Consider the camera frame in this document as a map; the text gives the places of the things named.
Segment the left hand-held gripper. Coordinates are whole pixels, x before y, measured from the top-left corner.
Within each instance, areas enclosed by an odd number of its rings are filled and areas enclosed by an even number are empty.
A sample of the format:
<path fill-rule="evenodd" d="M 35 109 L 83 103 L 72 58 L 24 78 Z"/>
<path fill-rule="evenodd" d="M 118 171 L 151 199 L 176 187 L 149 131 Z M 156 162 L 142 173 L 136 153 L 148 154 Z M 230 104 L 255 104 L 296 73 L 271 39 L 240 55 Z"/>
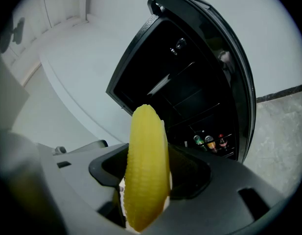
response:
<path fill-rule="evenodd" d="M 54 150 L 52 150 L 52 154 L 62 155 L 67 153 L 78 153 L 78 152 L 85 152 L 94 149 L 102 149 L 105 147 L 108 147 L 108 144 L 105 140 L 97 140 L 70 152 L 68 152 L 64 146 L 58 146 Z"/>

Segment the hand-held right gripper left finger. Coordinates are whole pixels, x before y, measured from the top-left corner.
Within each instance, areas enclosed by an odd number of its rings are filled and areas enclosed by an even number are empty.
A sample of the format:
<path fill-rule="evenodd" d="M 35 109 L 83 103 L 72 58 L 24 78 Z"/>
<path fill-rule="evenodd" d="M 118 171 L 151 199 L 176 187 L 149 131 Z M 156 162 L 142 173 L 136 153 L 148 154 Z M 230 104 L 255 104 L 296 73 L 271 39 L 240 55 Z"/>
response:
<path fill-rule="evenodd" d="M 92 160 L 89 164 L 91 176 L 100 185 L 113 190 L 110 200 L 105 201 L 97 212 L 122 228 L 126 227 L 126 218 L 121 207 L 119 184 L 124 178 L 128 148 L 129 144 L 124 144 Z"/>

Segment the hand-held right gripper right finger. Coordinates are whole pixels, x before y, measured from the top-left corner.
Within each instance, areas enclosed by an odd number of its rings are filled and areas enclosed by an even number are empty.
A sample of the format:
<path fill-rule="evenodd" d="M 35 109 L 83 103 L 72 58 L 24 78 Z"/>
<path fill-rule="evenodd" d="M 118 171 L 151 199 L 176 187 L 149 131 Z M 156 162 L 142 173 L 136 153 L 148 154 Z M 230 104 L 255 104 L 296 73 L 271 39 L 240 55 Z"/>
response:
<path fill-rule="evenodd" d="M 168 154 L 172 176 L 170 199 L 197 197 L 211 182 L 210 166 L 186 147 L 169 144 Z"/>

